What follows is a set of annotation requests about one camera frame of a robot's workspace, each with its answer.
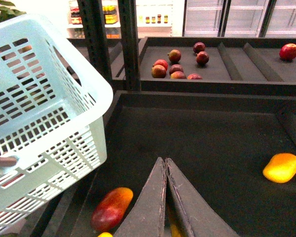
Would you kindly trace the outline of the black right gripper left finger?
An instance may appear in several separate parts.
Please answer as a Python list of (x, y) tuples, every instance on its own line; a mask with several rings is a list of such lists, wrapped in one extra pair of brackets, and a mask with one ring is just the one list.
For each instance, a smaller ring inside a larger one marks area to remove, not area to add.
[(165, 162), (158, 157), (136, 203), (113, 236), (164, 236), (166, 187)]

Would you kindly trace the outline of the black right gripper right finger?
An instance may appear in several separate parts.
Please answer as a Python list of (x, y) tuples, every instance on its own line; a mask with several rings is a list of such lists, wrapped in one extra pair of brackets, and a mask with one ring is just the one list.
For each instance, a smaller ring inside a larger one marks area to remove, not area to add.
[(170, 204), (185, 237), (237, 237), (234, 231), (206, 202), (171, 158), (165, 160)]

